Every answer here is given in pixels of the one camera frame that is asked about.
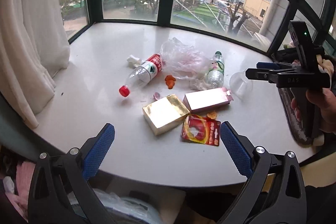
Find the person right hand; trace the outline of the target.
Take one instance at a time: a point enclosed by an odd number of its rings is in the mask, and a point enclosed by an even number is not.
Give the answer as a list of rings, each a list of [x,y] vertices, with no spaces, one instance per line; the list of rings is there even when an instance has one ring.
[[[322,92],[306,91],[306,98],[321,110],[320,129],[325,133],[335,133],[336,131],[336,98],[334,93],[323,88]]]

